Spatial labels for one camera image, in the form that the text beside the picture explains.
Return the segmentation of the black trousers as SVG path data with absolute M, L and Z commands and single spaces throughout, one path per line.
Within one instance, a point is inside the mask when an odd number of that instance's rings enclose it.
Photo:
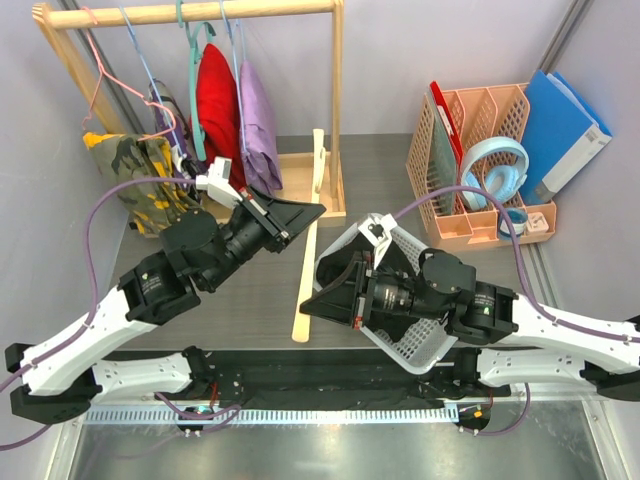
M 353 329 L 368 328 L 397 342 L 419 318 L 414 307 L 415 270 L 396 243 L 379 265 L 362 234 L 319 260 L 320 289 L 300 310 Z

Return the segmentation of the beige wooden hanger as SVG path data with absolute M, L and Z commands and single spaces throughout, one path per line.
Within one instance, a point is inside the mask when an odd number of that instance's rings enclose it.
M 323 129 L 314 129 L 313 136 L 313 175 L 311 202 L 320 203 L 320 192 L 324 181 L 326 148 L 324 146 L 325 132 Z M 317 242 L 317 223 L 312 222 L 307 231 L 304 258 L 302 264 L 301 280 L 296 303 L 291 339 L 297 343 L 306 343 L 310 337 L 311 317 L 301 313 L 299 308 L 313 293 L 313 274 Z

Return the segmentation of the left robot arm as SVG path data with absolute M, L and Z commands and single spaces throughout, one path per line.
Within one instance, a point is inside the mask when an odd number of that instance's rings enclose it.
M 260 250 L 279 253 L 321 217 L 319 203 L 271 197 L 248 187 L 229 220 L 192 210 L 160 235 L 162 248 L 124 274 L 98 304 L 49 340 L 5 351 L 21 386 L 10 394 L 14 415 L 43 425 L 76 418 L 104 400 L 177 394 L 193 400 L 211 391 L 216 375 L 202 350 L 133 361 L 107 355 L 200 304 Z

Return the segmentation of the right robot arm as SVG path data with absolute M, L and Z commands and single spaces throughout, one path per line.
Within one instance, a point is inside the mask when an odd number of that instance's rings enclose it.
M 343 269 L 301 312 L 361 331 L 410 374 L 466 396 L 518 383 L 591 385 L 604 398 L 639 399 L 639 321 L 601 321 L 535 304 L 476 278 L 476 270 L 427 248 L 413 270 L 403 254 L 373 262 L 342 249 L 320 261 Z

